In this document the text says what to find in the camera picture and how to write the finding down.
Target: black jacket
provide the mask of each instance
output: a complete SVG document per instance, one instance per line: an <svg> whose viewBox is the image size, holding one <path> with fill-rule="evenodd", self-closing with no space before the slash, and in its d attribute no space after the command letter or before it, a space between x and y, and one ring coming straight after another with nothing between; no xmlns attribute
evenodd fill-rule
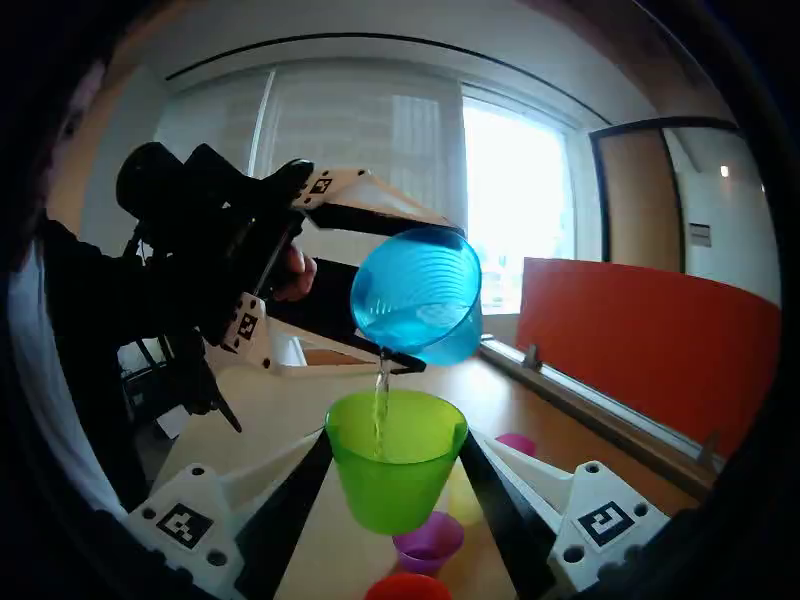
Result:
<svg viewBox="0 0 800 600"><path fill-rule="evenodd" d="M47 305L61 366L89 442L122 505L134 509L147 484L134 443L117 351L136 339L189 326L185 277L169 268L104 256L63 225L44 220Z"/></svg>

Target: window blinds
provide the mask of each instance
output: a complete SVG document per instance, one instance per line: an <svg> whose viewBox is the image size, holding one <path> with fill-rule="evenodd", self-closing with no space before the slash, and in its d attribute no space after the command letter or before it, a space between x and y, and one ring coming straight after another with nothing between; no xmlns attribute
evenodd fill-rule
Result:
<svg viewBox="0 0 800 600"><path fill-rule="evenodd" d="M181 161L206 143L246 173L269 77L265 70L237 73L175 95L161 117L155 140Z"/></svg>
<svg viewBox="0 0 800 600"><path fill-rule="evenodd" d="M391 64L337 61L279 67L254 175L294 158L364 167L466 228L466 166L459 83ZM358 265L384 238L324 232L306 222L312 255Z"/></svg>

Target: purple plastic cup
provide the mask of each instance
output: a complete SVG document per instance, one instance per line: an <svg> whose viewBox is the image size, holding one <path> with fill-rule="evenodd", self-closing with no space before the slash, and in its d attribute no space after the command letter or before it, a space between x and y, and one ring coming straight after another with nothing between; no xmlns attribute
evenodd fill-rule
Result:
<svg viewBox="0 0 800 600"><path fill-rule="evenodd" d="M447 513L434 511L422 527L392 536L392 541L403 570L432 575L461 548L464 528Z"/></svg>

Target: human hand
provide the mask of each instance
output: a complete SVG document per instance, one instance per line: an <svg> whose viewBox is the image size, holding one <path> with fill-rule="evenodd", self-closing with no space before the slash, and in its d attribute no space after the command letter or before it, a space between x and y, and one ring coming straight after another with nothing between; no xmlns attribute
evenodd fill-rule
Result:
<svg viewBox="0 0 800 600"><path fill-rule="evenodd" d="M275 290L275 300L288 300L295 302L302 300L311 291L314 277L317 274L317 262L306 256L300 249L292 244L286 252L286 267L296 277L290 283Z"/></svg>

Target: blue plastic cup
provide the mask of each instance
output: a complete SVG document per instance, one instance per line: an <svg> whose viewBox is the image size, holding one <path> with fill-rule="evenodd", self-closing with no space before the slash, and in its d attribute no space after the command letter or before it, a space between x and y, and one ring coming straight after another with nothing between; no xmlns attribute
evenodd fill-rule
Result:
<svg viewBox="0 0 800 600"><path fill-rule="evenodd" d="M432 365L454 365L480 342L481 266L454 231L412 229L378 246L353 280L350 307L364 336Z"/></svg>

